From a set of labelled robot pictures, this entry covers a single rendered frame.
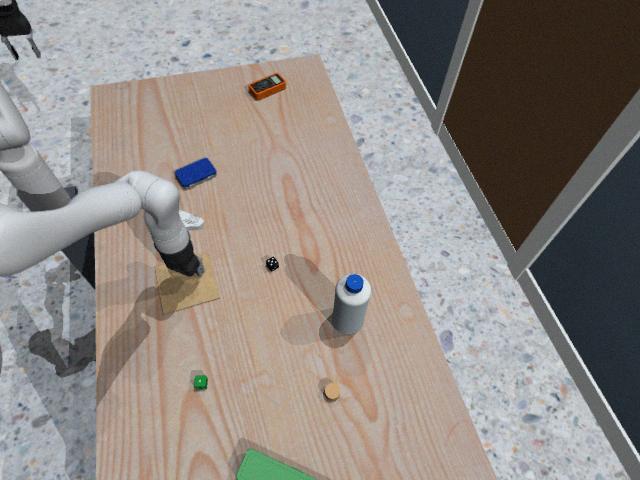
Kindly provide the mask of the black die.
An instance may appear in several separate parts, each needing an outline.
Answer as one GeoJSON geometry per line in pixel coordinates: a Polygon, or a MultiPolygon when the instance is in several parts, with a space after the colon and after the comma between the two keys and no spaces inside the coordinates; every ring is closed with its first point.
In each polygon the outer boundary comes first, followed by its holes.
{"type": "Polygon", "coordinates": [[[273,271],[279,267],[279,263],[274,256],[266,260],[266,265],[270,269],[270,271],[273,271]]]}

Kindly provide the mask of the white plastic bottle with blue cap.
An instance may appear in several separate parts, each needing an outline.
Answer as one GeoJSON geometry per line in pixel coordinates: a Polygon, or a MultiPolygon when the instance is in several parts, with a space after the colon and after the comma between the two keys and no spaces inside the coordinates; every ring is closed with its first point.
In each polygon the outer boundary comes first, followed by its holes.
{"type": "Polygon", "coordinates": [[[344,334],[358,332],[363,326],[370,296],[371,286],[365,277],[353,273],[341,277],[335,288],[334,327],[344,334]]]}

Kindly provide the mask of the green die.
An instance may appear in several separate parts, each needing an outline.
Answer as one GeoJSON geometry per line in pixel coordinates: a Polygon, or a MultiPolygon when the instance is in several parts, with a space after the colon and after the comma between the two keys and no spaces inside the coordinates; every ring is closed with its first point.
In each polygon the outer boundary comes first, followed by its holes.
{"type": "Polygon", "coordinates": [[[194,387],[196,390],[207,389],[208,378],[206,375],[195,376],[194,387]]]}

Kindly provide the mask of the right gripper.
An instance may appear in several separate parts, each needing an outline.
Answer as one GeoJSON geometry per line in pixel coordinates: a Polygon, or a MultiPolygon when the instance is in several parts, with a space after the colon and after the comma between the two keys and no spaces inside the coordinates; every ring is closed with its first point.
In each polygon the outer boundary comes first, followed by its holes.
{"type": "Polygon", "coordinates": [[[189,277],[193,276],[197,271],[198,276],[201,277],[205,271],[201,262],[203,259],[194,254],[188,231],[202,229],[204,226],[203,219],[180,209],[179,214],[183,222],[181,233],[168,241],[157,240],[151,235],[154,247],[159,252],[167,268],[189,277]]]}

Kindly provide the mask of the tan square mat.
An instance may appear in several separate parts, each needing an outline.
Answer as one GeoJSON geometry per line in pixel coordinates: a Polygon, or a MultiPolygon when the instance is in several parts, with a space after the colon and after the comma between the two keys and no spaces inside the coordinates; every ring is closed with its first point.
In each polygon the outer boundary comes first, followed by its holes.
{"type": "Polygon", "coordinates": [[[166,264],[155,267],[163,315],[220,299],[209,254],[197,256],[205,267],[201,277],[183,275],[166,264]]]}

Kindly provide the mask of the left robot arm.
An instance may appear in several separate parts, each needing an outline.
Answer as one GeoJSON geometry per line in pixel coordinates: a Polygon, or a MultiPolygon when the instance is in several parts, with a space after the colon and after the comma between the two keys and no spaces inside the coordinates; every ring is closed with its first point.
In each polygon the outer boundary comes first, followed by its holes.
{"type": "Polygon", "coordinates": [[[0,171],[31,212],[66,206],[70,196],[29,141],[29,129],[0,82],[0,171]]]}

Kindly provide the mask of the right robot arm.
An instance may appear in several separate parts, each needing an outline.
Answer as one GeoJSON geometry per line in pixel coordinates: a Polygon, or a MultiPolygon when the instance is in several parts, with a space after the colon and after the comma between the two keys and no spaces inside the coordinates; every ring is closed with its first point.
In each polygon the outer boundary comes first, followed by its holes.
{"type": "Polygon", "coordinates": [[[55,210],[23,212],[0,203],[0,276],[22,272],[141,209],[155,239],[168,241],[181,233],[180,193],[173,183],[145,171],[115,182],[84,190],[55,210]]]}

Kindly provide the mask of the orange digital multimeter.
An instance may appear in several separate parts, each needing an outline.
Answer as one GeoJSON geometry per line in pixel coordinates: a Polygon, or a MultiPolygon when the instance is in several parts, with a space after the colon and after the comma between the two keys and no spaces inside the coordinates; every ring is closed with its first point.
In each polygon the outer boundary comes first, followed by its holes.
{"type": "Polygon", "coordinates": [[[249,92],[256,100],[261,100],[284,89],[286,89],[286,81],[279,73],[249,84],[249,92]]]}

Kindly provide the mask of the small tan cylinder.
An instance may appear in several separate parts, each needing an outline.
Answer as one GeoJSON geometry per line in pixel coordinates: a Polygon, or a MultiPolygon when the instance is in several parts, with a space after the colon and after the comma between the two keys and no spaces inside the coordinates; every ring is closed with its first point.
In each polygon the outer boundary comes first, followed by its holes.
{"type": "Polygon", "coordinates": [[[335,401],[340,396],[340,387],[335,383],[330,383],[325,388],[325,397],[329,401],[335,401]]]}

